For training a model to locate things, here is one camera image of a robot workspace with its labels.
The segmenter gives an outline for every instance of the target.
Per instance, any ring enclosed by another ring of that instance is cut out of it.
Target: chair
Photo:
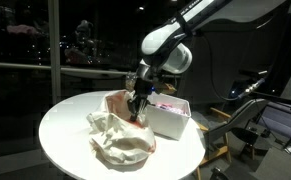
[[[238,110],[236,110],[232,116],[217,109],[211,108],[212,112],[216,113],[218,118],[223,120],[221,123],[212,123],[212,121],[208,120],[205,122],[206,118],[204,116],[197,112],[193,112],[192,118],[197,122],[198,126],[204,132],[205,147],[207,149],[206,155],[200,163],[200,166],[224,154],[226,154],[227,160],[231,162],[231,155],[228,147],[228,137],[226,133],[238,124],[252,119],[258,115],[258,113],[266,106],[267,103],[268,101],[264,99],[250,100],[241,106]],[[214,148],[213,152],[210,153],[208,147],[215,147],[213,143],[221,137],[223,137],[223,146]]]

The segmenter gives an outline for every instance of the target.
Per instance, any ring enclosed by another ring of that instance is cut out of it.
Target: round white table
[[[181,179],[204,157],[203,134],[190,119],[179,141],[155,135],[156,151],[131,166],[114,166],[96,156],[89,143],[87,115],[108,93],[92,92],[68,98],[52,107],[39,127],[41,145],[59,169],[75,179]]]

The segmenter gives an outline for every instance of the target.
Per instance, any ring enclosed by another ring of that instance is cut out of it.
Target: crumpled cloth
[[[90,143],[105,160],[114,165],[131,165],[145,160],[155,151],[155,137],[145,116],[131,122],[127,100],[133,93],[106,94],[97,111],[90,113]]]

